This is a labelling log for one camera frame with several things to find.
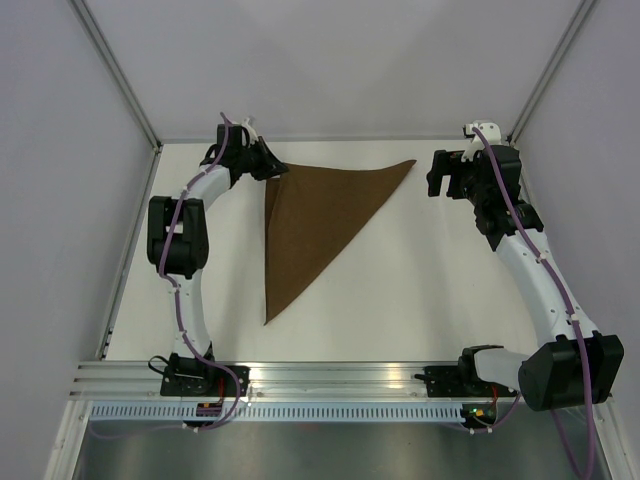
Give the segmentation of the brown cloth napkin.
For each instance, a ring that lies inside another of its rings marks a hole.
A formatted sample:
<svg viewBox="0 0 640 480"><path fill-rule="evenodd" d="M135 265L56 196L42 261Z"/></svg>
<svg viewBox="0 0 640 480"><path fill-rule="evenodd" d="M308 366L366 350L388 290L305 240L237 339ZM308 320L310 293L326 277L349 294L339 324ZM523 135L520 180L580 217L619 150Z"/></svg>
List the brown cloth napkin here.
<svg viewBox="0 0 640 480"><path fill-rule="evenodd" d="M265 322L289 307L384 206L416 162L374 170L290 164L266 181Z"/></svg>

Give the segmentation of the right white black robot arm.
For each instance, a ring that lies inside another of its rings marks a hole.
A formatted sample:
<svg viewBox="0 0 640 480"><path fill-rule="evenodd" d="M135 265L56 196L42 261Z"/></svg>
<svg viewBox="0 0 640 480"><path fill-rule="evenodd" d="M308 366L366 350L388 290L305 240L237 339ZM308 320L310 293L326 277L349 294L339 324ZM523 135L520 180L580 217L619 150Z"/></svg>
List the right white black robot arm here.
<svg viewBox="0 0 640 480"><path fill-rule="evenodd" d="M556 270L544 225L521 198L516 149L495 145L466 158L438 150L426 175L428 194L465 199L476 227L509 271L531 317L537 350L467 347L459 358L459 388L478 395L491 383L519 392L534 411L605 402L624 356L620 339L600 333Z"/></svg>

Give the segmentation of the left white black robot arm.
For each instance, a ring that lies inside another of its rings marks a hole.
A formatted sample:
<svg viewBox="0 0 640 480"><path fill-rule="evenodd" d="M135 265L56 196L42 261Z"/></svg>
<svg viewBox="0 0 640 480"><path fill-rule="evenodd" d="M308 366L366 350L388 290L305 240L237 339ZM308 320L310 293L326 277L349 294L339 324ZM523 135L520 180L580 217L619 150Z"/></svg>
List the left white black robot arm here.
<svg viewBox="0 0 640 480"><path fill-rule="evenodd" d="M176 322L166 367L169 383L183 379L198 396L209 395L218 384L220 369L214 365L202 299L202 273L209 257L207 210L245 174L265 181L287 171L250 119L241 123L224 119L195 176L175 196L150 198L147 259L169 285Z"/></svg>

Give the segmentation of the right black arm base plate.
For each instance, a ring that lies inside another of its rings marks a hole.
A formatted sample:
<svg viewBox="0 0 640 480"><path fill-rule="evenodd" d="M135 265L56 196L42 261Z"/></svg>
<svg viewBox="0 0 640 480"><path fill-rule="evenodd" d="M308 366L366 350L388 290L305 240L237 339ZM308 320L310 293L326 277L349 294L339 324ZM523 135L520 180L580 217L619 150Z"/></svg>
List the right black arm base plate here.
<svg viewBox="0 0 640 480"><path fill-rule="evenodd" d="M414 374L421 381L429 398L512 398L514 390L508 387L474 379L465 379L457 366L431 365Z"/></svg>

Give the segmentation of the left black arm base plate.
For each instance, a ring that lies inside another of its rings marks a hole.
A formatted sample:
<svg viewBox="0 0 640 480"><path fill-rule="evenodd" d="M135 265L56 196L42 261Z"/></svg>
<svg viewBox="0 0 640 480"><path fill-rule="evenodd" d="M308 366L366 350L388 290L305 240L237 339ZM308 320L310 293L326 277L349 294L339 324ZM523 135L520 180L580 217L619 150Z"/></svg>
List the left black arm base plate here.
<svg viewBox="0 0 640 480"><path fill-rule="evenodd" d="M239 388L232 376L225 370L199 362L179 363L166 367L160 387L164 397L235 397L237 392L245 396L250 383L250 368L245 365L227 368L238 378Z"/></svg>

